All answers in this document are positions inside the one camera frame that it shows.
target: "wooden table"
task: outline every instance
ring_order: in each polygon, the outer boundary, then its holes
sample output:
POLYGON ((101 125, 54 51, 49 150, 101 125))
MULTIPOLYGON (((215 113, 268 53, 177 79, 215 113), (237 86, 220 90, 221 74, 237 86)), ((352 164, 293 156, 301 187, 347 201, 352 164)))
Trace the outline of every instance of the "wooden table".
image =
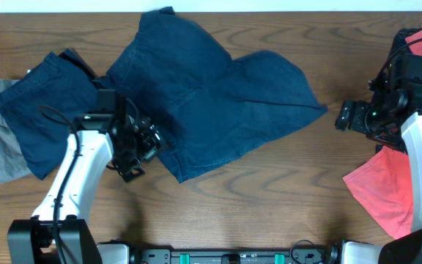
MULTIPOLYGON (((184 248, 289 248, 298 239, 391 241, 341 179, 374 154, 374 143, 333 127, 343 100, 368 100, 395 33, 421 27, 421 12, 186 13, 234 58, 276 51, 303 69, 330 111, 290 136, 178 184, 158 161, 125 184, 105 172, 89 228, 96 241, 184 248)), ((134 38, 140 15, 0 14, 0 78, 21 78, 49 51, 75 48, 102 75, 134 38)), ((27 219, 53 175, 0 186, 0 263, 6 233, 27 219)))

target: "white wall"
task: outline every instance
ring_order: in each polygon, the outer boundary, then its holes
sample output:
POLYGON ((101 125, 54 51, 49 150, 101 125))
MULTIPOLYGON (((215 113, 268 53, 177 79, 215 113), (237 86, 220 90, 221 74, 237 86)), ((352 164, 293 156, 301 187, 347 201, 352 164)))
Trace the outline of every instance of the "white wall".
POLYGON ((0 0, 0 12, 422 11, 422 0, 0 0))

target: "gray cloth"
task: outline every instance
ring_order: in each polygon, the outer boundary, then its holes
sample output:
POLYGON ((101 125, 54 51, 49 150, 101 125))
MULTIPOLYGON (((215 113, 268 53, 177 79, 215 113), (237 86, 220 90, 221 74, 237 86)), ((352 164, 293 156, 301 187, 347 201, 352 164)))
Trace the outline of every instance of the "gray cloth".
MULTIPOLYGON (((0 79, 0 92, 15 84, 16 80, 0 79)), ((0 115, 0 184, 30 175, 26 160, 14 133, 0 115)))

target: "blue cloth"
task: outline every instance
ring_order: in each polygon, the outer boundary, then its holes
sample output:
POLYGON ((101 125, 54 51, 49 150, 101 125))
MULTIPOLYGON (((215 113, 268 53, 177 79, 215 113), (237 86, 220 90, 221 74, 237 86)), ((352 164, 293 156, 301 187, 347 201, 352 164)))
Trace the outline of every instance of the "blue cloth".
POLYGON ((291 62, 270 51, 233 61, 171 7, 141 16, 134 41, 98 81, 162 127, 171 146, 159 158, 179 182, 304 128, 327 111, 291 62))
MULTIPOLYGON (((75 58, 66 52, 67 57, 75 58)), ((38 107, 53 107, 72 120, 96 102, 97 89, 84 70, 50 53, 22 80, 0 93, 0 113, 15 134, 27 167, 43 179, 62 162, 69 131, 66 125, 42 116, 38 107)))

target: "green tape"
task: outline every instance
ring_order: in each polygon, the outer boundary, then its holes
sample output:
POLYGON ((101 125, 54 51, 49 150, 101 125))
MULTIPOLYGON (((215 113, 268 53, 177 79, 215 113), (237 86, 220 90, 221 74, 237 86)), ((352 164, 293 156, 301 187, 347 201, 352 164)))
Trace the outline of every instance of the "green tape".
POLYGON ((180 254, 180 264, 190 264, 190 255, 180 254))
POLYGON ((283 254, 275 254, 275 264, 284 264, 283 254))

